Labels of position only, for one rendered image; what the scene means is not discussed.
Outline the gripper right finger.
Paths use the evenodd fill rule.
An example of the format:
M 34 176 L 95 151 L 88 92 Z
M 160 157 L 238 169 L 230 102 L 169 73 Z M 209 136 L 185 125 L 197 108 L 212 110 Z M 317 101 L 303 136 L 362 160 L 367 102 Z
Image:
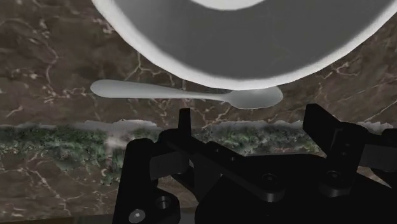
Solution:
M 303 130 L 326 154 L 319 184 L 322 194 L 349 195 L 359 166 L 370 168 L 397 192 L 397 128 L 373 134 L 310 103 L 305 107 Z

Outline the white bowl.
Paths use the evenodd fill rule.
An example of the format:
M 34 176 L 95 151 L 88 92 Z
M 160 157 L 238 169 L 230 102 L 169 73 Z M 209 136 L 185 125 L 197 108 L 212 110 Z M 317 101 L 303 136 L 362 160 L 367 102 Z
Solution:
M 251 90 L 316 73 L 374 35 L 397 0 L 261 0 L 240 10 L 194 0 L 92 0 L 156 66 L 212 88 Z

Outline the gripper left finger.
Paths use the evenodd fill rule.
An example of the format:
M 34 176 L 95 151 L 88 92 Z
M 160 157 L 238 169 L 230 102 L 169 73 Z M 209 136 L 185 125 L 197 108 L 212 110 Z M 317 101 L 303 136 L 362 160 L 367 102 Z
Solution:
M 127 144 L 112 224 L 180 224 L 179 199 L 158 187 L 165 176 L 198 200 L 193 224 L 260 224 L 286 191 L 275 170 L 259 167 L 260 159 L 194 138 L 190 109 L 180 109 L 177 128 L 157 141 Z

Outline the grey spoon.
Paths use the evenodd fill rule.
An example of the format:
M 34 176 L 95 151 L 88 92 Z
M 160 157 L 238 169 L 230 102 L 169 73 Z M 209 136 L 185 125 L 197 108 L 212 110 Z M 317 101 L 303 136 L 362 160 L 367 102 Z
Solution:
M 238 109 L 269 108 L 283 100 L 283 93 L 279 87 L 210 94 L 189 92 L 150 83 L 97 80 L 91 84 L 90 90 L 95 95 L 110 99 L 206 99 L 227 102 Z

